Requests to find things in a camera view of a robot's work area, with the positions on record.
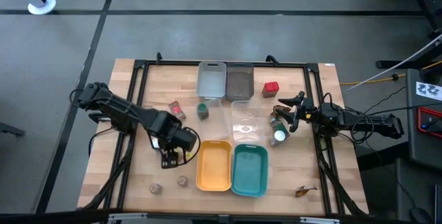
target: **floor stripe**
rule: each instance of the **floor stripe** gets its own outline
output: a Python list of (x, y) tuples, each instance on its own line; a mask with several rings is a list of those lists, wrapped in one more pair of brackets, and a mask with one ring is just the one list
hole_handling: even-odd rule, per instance
[[(284, 15), (423, 17), (420, 10), (54, 10), (49, 15)], [(0, 15), (31, 15), (27, 10), (0, 10)]]
[[(112, 0), (106, 0), (103, 10), (101, 12), (100, 18), (98, 20), (97, 28), (95, 29), (94, 36), (92, 38), (92, 42), (90, 44), (90, 49), (88, 56), (86, 58), (86, 61), (84, 62), (83, 71), (81, 72), (77, 84), (77, 88), (84, 88), (90, 68), (92, 67), (92, 63), (95, 57), (95, 52), (97, 51), (99, 39), (102, 35), (104, 23), (106, 22), (106, 11), (109, 9), (111, 5)], [(74, 96), (74, 99), (78, 98), (79, 94), (76, 93)], [(72, 105), (69, 106), (68, 111), (66, 113), (66, 118), (64, 121), (63, 126), (61, 127), (59, 139), (58, 139), (58, 147), (55, 152), (54, 158), (52, 160), (50, 170), (48, 173), (48, 177), (46, 178), (46, 182), (44, 184), (43, 190), (41, 192), (41, 196), (38, 202), (38, 206), (36, 208), (36, 213), (44, 213), (46, 212), (46, 209), (48, 207), (48, 203), (50, 200), (50, 195), (52, 194), (52, 191), (55, 186), (55, 181), (57, 180), (57, 175), (60, 170), (61, 162), (63, 161), (64, 152), (66, 151), (66, 147), (68, 146), (68, 141), (70, 137), (70, 133), (74, 126), (75, 117), (77, 115), (78, 109), (76, 107), (73, 107)]]

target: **orange tray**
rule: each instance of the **orange tray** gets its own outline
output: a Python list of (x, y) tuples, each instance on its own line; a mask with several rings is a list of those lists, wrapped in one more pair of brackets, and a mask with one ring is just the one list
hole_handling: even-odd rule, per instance
[(227, 141), (206, 140), (201, 143), (196, 172), (198, 189), (213, 192), (230, 189), (231, 150)]

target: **gray plastic bin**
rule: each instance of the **gray plastic bin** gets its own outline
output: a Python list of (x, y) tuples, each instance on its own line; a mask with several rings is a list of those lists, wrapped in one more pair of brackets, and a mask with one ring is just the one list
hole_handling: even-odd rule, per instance
[(196, 93), (202, 100), (224, 99), (226, 95), (226, 70), (226, 64), (223, 62), (200, 62)]
[(250, 100), (254, 93), (254, 83), (252, 63), (227, 63), (226, 100)]

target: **sticker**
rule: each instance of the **sticker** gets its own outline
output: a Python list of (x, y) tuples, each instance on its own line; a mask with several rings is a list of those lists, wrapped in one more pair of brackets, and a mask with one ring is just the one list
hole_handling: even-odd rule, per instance
[(442, 100), (442, 87), (416, 82), (416, 94), (433, 100)]
[(158, 144), (158, 139), (156, 137), (151, 137), (152, 138), (152, 146), (153, 148), (159, 149), (160, 146)]

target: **white base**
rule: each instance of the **white base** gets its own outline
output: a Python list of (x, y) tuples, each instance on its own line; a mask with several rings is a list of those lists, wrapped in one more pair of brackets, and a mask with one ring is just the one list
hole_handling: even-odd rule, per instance
[(28, 10), (34, 15), (44, 15), (54, 10), (56, 4), (57, 2), (55, 0), (46, 0), (46, 3), (42, 7), (35, 7), (32, 4), (29, 4)]

